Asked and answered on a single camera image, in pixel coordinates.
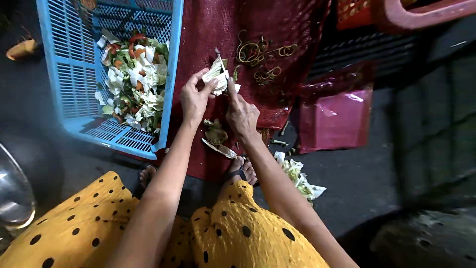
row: blue plastic basket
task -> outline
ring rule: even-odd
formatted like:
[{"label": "blue plastic basket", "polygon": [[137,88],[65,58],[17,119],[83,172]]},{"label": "blue plastic basket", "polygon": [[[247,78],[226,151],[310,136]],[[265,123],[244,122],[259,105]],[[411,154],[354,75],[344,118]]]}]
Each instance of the blue plastic basket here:
[{"label": "blue plastic basket", "polygon": [[[48,75],[56,114],[73,137],[147,159],[165,148],[179,55],[183,0],[103,0],[93,13],[79,12],[75,0],[37,0]],[[119,125],[108,119],[94,125],[101,106],[94,97],[98,84],[110,96],[104,81],[107,72],[100,62],[102,50],[96,45],[101,28],[122,40],[134,29],[146,28],[146,35],[161,42],[170,40],[168,74],[165,86],[159,141],[154,136]]]}]

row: flip-flop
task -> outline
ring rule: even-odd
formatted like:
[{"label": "flip-flop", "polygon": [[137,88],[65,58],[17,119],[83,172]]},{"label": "flip-flop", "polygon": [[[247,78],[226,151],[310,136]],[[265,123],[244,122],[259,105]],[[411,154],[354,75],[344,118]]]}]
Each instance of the flip-flop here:
[{"label": "flip-flop", "polygon": [[[223,178],[223,181],[226,182],[226,181],[228,181],[229,179],[233,178],[236,175],[239,175],[241,177],[241,180],[248,181],[246,179],[245,172],[243,171],[243,166],[239,167],[239,170],[235,170],[235,171],[232,171],[232,172],[226,174],[225,177]],[[259,182],[255,182],[255,184],[253,184],[253,188],[258,187],[258,186],[259,186]]]}]

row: forearm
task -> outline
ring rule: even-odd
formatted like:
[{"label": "forearm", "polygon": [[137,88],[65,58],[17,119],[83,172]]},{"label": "forearm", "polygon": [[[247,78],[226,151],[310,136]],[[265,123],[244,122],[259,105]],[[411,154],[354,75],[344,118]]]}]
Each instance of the forearm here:
[{"label": "forearm", "polygon": [[317,214],[282,171],[261,137],[253,134],[243,139],[243,143],[271,210],[297,229],[313,224]]},{"label": "forearm", "polygon": [[182,124],[137,205],[109,267],[157,267],[167,245],[196,128]]},{"label": "forearm", "polygon": [[271,211],[304,235],[331,268],[357,267],[282,171],[261,137],[252,134],[242,140]]}]

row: hand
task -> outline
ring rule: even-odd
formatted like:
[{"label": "hand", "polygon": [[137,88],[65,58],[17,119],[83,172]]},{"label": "hand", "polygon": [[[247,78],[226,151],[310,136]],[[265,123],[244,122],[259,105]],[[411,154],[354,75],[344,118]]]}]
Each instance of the hand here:
[{"label": "hand", "polygon": [[228,94],[230,105],[227,111],[227,121],[237,137],[242,141],[258,134],[256,123],[259,110],[254,104],[247,103],[235,90],[233,77],[228,79]]},{"label": "hand", "polygon": [[180,101],[182,102],[183,110],[183,123],[190,124],[195,128],[198,128],[203,119],[208,99],[216,97],[211,94],[211,92],[217,86],[218,79],[212,79],[200,92],[196,87],[199,79],[202,79],[202,76],[206,72],[208,72],[208,68],[193,74],[188,82],[182,87],[182,92],[180,93]]}]

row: red woven mat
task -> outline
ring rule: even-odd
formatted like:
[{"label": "red woven mat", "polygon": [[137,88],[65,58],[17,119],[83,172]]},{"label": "red woven mat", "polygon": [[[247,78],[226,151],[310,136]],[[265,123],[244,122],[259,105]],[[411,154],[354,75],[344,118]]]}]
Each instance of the red woven mat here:
[{"label": "red woven mat", "polygon": [[[237,83],[242,85],[239,93],[260,110],[258,127],[281,128],[294,103],[293,90],[303,82],[315,57],[329,6],[330,0],[185,0],[168,147],[182,120],[179,99],[182,86],[191,74],[210,67],[216,57],[215,47],[222,58],[229,59],[228,70],[233,72],[241,29],[248,31],[247,40],[257,41],[263,36],[273,40],[276,46],[298,45],[293,55],[276,61],[282,73],[275,83],[257,85],[253,74],[259,66],[239,69]],[[225,145],[240,154],[243,148],[235,146],[236,139],[225,123],[227,104],[225,96],[210,100],[204,119],[220,119],[229,135]],[[201,142],[205,131],[203,126],[198,129],[187,174],[218,182],[229,160]]]}]

